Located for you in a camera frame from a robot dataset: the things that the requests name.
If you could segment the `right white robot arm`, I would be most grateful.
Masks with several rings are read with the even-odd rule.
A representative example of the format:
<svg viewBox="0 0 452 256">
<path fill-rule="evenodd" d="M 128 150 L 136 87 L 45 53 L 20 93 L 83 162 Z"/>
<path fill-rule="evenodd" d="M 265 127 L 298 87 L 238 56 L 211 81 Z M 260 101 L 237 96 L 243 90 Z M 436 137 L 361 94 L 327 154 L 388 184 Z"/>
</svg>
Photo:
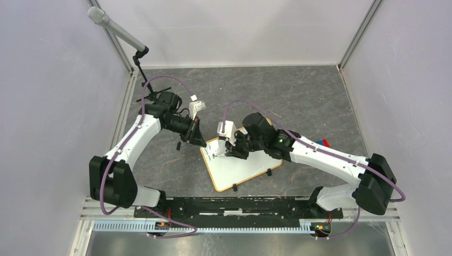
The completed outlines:
<svg viewBox="0 0 452 256">
<path fill-rule="evenodd" d="M 315 218 L 342 207 L 360 207 L 384 215 L 397 180 L 386 160 L 379 154 L 350 155 L 315 143 L 300 134 L 275 129 L 260 113 L 246 116 L 244 132 L 234 122 L 219 122 L 217 133 L 225 141 L 225 155 L 248 159 L 258 151 L 287 162 L 312 166 L 346 182 L 335 187 L 318 187 L 310 196 L 308 211 Z"/>
</svg>

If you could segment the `yellow framed whiteboard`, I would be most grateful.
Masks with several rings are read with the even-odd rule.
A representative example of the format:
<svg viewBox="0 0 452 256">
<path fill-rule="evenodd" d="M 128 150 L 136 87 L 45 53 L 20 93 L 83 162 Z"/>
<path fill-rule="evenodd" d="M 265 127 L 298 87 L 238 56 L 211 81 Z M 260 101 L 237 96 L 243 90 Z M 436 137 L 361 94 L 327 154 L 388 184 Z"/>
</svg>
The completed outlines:
<svg viewBox="0 0 452 256">
<path fill-rule="evenodd" d="M 244 127 L 237 128 L 237 131 L 247 134 Z M 213 158 L 212 151 L 222 150 L 224 154 Z M 225 141 L 216 137 L 207 141 L 205 148 L 200 148 L 201 155 L 206 165 L 209 176 L 216 191 L 223 192 L 232 188 L 233 184 L 241 184 L 247 180 L 264 174 L 267 169 L 278 168 L 283 162 L 274 159 L 263 151 L 249 153 L 247 159 L 225 156 Z"/>
</svg>

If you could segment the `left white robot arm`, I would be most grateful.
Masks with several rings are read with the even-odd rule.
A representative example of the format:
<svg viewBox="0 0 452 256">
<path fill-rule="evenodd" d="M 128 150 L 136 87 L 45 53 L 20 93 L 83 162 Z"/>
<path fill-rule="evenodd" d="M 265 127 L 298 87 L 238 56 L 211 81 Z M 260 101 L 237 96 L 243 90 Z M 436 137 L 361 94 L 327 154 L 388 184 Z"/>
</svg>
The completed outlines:
<svg viewBox="0 0 452 256">
<path fill-rule="evenodd" d="M 161 199 L 164 192 L 138 186 L 132 171 L 147 144 L 161 130 L 177 133 L 184 143 L 206 147 L 197 116 L 206 106 L 194 95 L 191 100 L 186 116 L 179 113 L 182 99 L 172 92 L 162 91 L 154 103 L 145 104 L 120 142 L 104 156 L 90 160 L 90 197 L 122 208 L 144 205 L 154 217 L 162 217 L 167 212 L 167 202 Z"/>
</svg>

